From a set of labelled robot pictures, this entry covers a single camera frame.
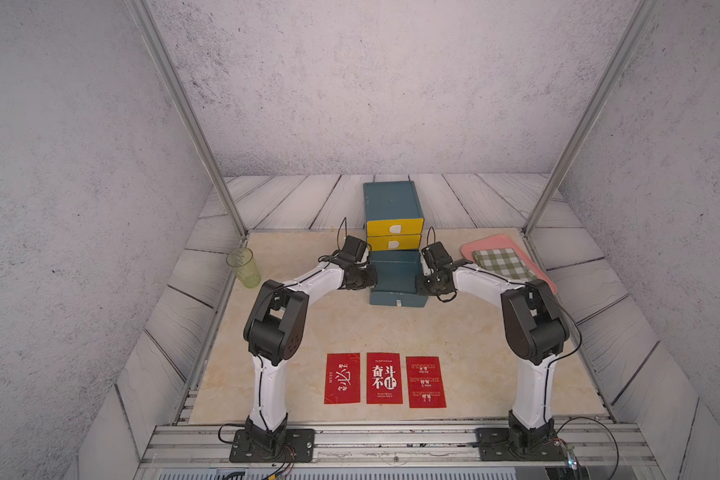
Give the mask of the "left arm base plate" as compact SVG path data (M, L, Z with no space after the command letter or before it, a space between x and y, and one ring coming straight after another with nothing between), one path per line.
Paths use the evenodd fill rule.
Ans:
M230 463L310 463L313 460L314 429L279 428L266 432L258 427L235 432Z

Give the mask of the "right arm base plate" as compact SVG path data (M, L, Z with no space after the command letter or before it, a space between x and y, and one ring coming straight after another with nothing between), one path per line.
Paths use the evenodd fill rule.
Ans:
M555 431L523 426L475 430L481 461L565 462L567 454L554 444Z

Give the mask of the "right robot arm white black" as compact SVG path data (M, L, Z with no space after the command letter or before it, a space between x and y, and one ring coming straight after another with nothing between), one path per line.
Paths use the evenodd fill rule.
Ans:
M536 279L522 283L466 260L454 260L440 242L424 247L424 271L416 290L447 303L459 293L474 295L501 309L507 344L519 359L515 402L508 416L508 447L528 455L556 437L551 416L556 362L570 333L550 286Z

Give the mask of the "yellow drawer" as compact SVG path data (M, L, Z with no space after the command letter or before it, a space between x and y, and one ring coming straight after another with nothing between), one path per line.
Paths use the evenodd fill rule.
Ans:
M418 250L420 235L369 236L367 243L374 252L394 250Z
M366 230L370 237L420 235L423 225L423 218L369 220Z

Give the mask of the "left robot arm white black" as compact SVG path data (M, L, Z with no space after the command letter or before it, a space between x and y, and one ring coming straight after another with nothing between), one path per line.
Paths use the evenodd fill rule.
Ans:
M253 404L244 432L254 445L271 453L283 448L287 362L303 340L308 307L332 291L374 287L378 276L370 252L366 241L348 236L307 273L261 286L243 330L254 366Z

